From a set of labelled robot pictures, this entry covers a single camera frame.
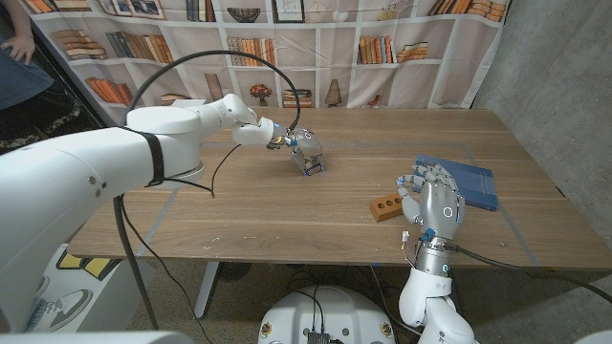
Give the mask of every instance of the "black band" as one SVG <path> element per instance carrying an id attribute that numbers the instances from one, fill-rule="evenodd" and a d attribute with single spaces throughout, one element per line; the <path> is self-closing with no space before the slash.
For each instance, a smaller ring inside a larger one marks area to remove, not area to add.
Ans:
<path id="1" fill-rule="evenodd" d="M 165 179 L 164 154 L 162 153 L 162 145 L 160 144 L 160 140 L 154 134 L 143 133 L 126 127 L 120 128 L 142 135 L 149 144 L 149 148 L 151 149 L 151 158 L 153 158 L 153 180 L 149 182 L 147 186 L 155 186 L 163 183 Z"/>

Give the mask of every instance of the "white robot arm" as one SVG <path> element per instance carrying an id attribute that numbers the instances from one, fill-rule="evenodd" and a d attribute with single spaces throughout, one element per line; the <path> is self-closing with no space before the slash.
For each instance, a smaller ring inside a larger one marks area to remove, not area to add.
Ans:
<path id="1" fill-rule="evenodd" d="M 241 144 L 274 139 L 271 120 L 257 121 L 227 95 L 200 106 L 137 109 L 127 128 L 44 140 L 0 157 L 0 324 L 23 331 L 47 262 L 100 206 L 147 184 L 182 186 L 164 178 L 197 182 L 204 173 L 199 142 L 230 127 Z M 293 133 L 284 138 L 300 145 Z"/>
<path id="2" fill-rule="evenodd" d="M 411 224 L 421 225 L 417 260 L 400 295 L 400 315 L 409 326 L 425 326 L 420 344 L 472 344 L 474 333 L 456 311 L 450 295 L 449 253 L 445 245 L 463 223 L 465 200 L 441 165 L 413 166 L 419 175 L 397 180 L 402 209 Z M 406 184 L 422 187 L 421 202 L 413 200 Z"/>

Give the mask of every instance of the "orange wooden block with holes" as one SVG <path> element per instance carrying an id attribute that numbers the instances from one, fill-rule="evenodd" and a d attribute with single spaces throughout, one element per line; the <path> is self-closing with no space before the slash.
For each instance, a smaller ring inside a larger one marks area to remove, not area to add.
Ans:
<path id="1" fill-rule="evenodd" d="M 370 212 L 376 222 L 402 215 L 402 199 L 400 194 L 394 193 L 393 195 L 380 197 L 372 201 L 370 203 Z"/>

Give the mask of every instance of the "picture frame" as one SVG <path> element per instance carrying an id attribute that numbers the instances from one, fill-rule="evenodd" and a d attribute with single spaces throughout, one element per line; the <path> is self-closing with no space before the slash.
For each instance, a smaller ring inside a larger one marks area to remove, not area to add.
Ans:
<path id="1" fill-rule="evenodd" d="M 304 23 L 304 0 L 272 0 L 274 23 Z"/>
<path id="2" fill-rule="evenodd" d="M 115 6 L 115 12 L 117 15 L 132 16 L 132 11 L 127 4 L 128 1 L 129 0 L 113 0 L 113 5 Z"/>
<path id="3" fill-rule="evenodd" d="M 117 15 L 117 12 L 115 11 L 115 4 L 113 4 L 112 0 L 98 0 L 98 3 L 104 13 Z"/>
<path id="4" fill-rule="evenodd" d="M 137 18 L 165 20 L 160 0 L 125 0 L 132 16 Z"/>

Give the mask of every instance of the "bookshelf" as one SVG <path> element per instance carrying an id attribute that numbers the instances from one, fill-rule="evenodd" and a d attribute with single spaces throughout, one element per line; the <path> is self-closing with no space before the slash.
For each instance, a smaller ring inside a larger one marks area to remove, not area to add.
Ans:
<path id="1" fill-rule="evenodd" d="M 145 58 L 118 57 L 106 32 L 161 35 L 177 59 L 203 50 L 228 50 L 228 37 L 273 39 L 278 47 L 276 66 L 296 88 L 312 91 L 313 106 L 326 107 L 332 79 L 339 81 L 340 107 L 364 107 L 376 94 L 383 107 L 441 108 L 468 107 L 491 65 L 502 32 L 503 19 L 491 21 L 476 14 L 427 16 L 436 0 L 403 0 L 394 19 L 380 21 L 388 0 L 303 0 L 306 23 L 274 23 L 273 0 L 211 0 L 216 22 L 188 21 L 186 1 L 159 0 L 165 20 L 110 15 L 98 0 L 88 0 L 91 11 L 53 11 L 33 14 L 26 10 L 49 45 L 65 60 L 84 90 L 92 94 L 114 121 L 122 115 L 122 104 L 106 103 L 88 88 L 84 79 L 104 77 L 125 83 L 134 94 L 151 74 L 165 63 Z M 327 12 L 312 23 L 308 9 L 322 3 Z M 348 12 L 344 22 L 334 22 L 332 12 L 339 6 Z M 227 8 L 259 8 L 254 23 L 238 23 Z M 102 60 L 71 60 L 54 39 L 53 32 L 85 30 L 106 51 Z M 362 35 L 386 36 L 396 52 L 404 44 L 428 42 L 426 59 L 404 63 L 361 64 Z M 204 74 L 217 74 L 223 94 L 235 93 L 249 106 L 258 99 L 249 89 L 264 83 L 273 89 L 269 106 L 282 107 L 285 81 L 266 66 L 233 66 L 229 56 L 207 56 L 178 66 L 155 82 L 143 95 L 140 106 L 160 105 L 160 95 L 173 93 L 211 99 Z"/>

